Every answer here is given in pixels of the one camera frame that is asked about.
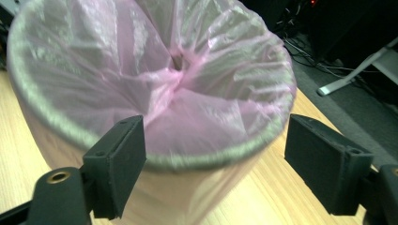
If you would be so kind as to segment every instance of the translucent plastic bag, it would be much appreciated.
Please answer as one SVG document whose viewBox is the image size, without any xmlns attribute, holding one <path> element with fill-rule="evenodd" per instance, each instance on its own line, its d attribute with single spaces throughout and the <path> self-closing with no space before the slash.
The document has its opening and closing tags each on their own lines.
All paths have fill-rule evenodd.
<svg viewBox="0 0 398 225">
<path fill-rule="evenodd" d="M 165 211 L 143 224 L 200 221 L 283 130 L 296 94 L 283 43 L 233 0 L 31 0 L 12 25 L 8 65 L 52 168 L 80 166 L 115 122 L 145 117 L 131 219 Z M 196 184 L 172 191 L 184 201 L 154 189 L 172 177 Z"/>
</svg>

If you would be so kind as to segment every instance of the trash bin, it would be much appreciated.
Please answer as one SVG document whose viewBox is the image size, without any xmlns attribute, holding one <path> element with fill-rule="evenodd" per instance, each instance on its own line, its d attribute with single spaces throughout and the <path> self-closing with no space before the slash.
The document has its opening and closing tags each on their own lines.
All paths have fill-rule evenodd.
<svg viewBox="0 0 398 225">
<path fill-rule="evenodd" d="M 198 224 L 283 130 L 283 42 L 231 0 L 31 0 L 8 70 L 51 168 L 142 114 L 147 163 L 120 224 Z"/>
</svg>

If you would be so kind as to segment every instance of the light wood surface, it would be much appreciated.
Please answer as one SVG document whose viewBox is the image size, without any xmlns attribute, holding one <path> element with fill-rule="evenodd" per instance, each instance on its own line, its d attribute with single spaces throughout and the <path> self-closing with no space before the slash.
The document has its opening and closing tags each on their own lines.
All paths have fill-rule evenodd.
<svg viewBox="0 0 398 225">
<path fill-rule="evenodd" d="M 299 90 L 293 113 L 335 128 Z M 249 175 L 203 221 L 213 224 L 361 224 L 355 217 L 330 216 L 284 160 L 286 130 Z M 38 178 L 49 171 L 26 125 L 6 72 L 0 71 L 0 213 L 29 201 Z M 110 224 L 95 220 L 95 224 Z"/>
</svg>

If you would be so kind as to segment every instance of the gray carpet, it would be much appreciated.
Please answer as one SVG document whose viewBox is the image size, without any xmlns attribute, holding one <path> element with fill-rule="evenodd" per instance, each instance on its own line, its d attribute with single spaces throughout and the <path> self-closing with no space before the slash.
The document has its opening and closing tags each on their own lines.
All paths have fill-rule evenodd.
<svg viewBox="0 0 398 225">
<path fill-rule="evenodd" d="M 354 84 L 320 97 L 316 89 L 338 78 L 296 62 L 293 69 L 298 88 L 348 139 L 375 154 L 377 168 L 398 164 L 398 118 L 391 109 Z"/>
</svg>

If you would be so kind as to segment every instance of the bin liner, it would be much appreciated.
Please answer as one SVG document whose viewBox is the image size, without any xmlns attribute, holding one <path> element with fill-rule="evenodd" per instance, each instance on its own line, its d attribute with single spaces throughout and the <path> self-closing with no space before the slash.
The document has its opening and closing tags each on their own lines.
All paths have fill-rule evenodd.
<svg viewBox="0 0 398 225">
<path fill-rule="evenodd" d="M 8 70 L 54 169 L 142 114 L 145 170 L 121 224 L 198 224 L 283 130 L 296 82 L 283 42 L 234 0 L 31 0 Z"/>
</svg>

